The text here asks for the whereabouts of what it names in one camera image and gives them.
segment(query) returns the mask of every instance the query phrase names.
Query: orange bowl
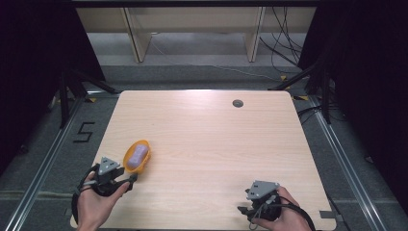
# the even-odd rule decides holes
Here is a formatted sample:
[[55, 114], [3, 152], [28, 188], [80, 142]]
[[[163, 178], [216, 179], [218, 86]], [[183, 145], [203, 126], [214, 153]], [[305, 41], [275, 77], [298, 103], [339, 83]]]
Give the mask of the orange bowl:
[[[133, 153], [135, 152], [136, 147], [139, 145], [145, 145], [147, 146], [147, 153], [144, 156], [143, 160], [141, 161], [141, 164], [138, 167], [129, 167], [128, 166], [128, 161], [129, 159], [132, 157]], [[131, 173], [142, 173], [144, 170], [144, 166], [146, 165], [146, 163], [149, 161], [151, 157], [151, 151], [150, 151], [150, 144], [148, 141], [145, 140], [140, 140], [140, 141], [136, 141], [135, 143], [132, 144], [132, 146], [129, 147], [129, 149], [127, 150], [125, 157], [123, 158], [123, 166], [125, 167], [125, 170], [127, 172], [131, 172]]]

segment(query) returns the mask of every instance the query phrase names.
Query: purple object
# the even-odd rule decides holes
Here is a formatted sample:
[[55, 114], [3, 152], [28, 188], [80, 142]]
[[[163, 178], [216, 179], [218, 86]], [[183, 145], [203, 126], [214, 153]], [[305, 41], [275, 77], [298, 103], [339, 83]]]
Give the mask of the purple object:
[[130, 168], [139, 167], [144, 157], [146, 156], [148, 150], [149, 148], [146, 145], [138, 144], [135, 148], [135, 152], [133, 153], [132, 157], [129, 159], [127, 163], [128, 167]]

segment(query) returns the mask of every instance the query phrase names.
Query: hand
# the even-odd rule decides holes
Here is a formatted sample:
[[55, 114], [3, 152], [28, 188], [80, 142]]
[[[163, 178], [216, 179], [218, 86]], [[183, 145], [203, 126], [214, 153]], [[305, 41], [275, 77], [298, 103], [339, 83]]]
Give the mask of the hand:
[[[294, 205], [299, 206], [299, 204], [284, 187], [279, 187], [277, 191], [279, 195], [289, 199]], [[281, 198], [281, 200], [282, 204], [289, 204], [289, 201], [286, 199]], [[273, 231], [310, 231], [310, 227], [306, 219], [303, 218], [303, 216], [298, 212], [289, 208], [282, 208], [281, 216], [276, 221], [254, 218], [252, 222]]]
[[[94, 175], [91, 173], [85, 182], [90, 181]], [[129, 182], [121, 185], [111, 196], [101, 196], [92, 189], [81, 192], [78, 198], [78, 231], [96, 230], [108, 219], [116, 202], [123, 196], [129, 187]]]

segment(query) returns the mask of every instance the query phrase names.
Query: wooden table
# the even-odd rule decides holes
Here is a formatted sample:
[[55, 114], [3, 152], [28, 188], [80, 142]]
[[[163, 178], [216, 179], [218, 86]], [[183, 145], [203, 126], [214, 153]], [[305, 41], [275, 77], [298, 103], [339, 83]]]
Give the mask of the wooden table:
[[247, 230], [237, 206], [254, 180], [285, 186], [318, 230], [336, 227], [319, 216], [331, 209], [285, 91], [125, 91], [94, 161], [121, 162], [138, 140], [152, 158], [105, 228]]

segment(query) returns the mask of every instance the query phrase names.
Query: metal rail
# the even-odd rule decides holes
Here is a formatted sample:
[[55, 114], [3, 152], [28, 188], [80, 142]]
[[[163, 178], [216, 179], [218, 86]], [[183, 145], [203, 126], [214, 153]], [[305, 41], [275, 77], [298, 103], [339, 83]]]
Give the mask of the metal rail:
[[[310, 102], [313, 107], [316, 107], [319, 105], [318, 100], [314, 96], [310, 96], [309, 98], [310, 98]], [[345, 154], [344, 149], [342, 145], [340, 144], [340, 141], [337, 138], [336, 133], [334, 132], [332, 126], [325, 122], [325, 119], [323, 118], [323, 115], [321, 114], [321, 112], [317, 112], [316, 115], [318, 118], [318, 122], [321, 126], [321, 129], [323, 130], [324, 135], [329, 141], [330, 146], [332, 147], [333, 152], [337, 158], [337, 161], [339, 162], [340, 167], [342, 168], [344, 172], [344, 176], [347, 179], [351, 190], [356, 196], [356, 199], [358, 203], [360, 204], [360, 207], [364, 215], [366, 216], [366, 219], [371, 229], [381, 230], [381, 231], [388, 230], [384, 221], [380, 217], [377, 208], [372, 202], [370, 195], [368, 194], [367, 190], [365, 189], [362, 182], [360, 181], [360, 178], [358, 177], [357, 172], [354, 170], [353, 165], [348, 160], [348, 157]]]
[[7, 231], [21, 229], [25, 219], [27, 218], [31, 208], [33, 207], [34, 202], [36, 201], [39, 189], [44, 183], [49, 170], [51, 169], [55, 162], [55, 159], [57, 158], [57, 155], [64, 143], [66, 134], [68, 133], [72, 125], [72, 121], [76, 116], [83, 101], [84, 98], [77, 97], [75, 102], [73, 103], [73, 106], [70, 110], [71, 117], [67, 121], [66, 125], [63, 128], [61, 128], [60, 131], [58, 132], [57, 137], [54, 139], [50, 149], [48, 150], [44, 160], [42, 161], [42, 164], [39, 167], [36, 176], [34, 177], [27, 191], [24, 193], [17, 208], [13, 212], [6, 228]]

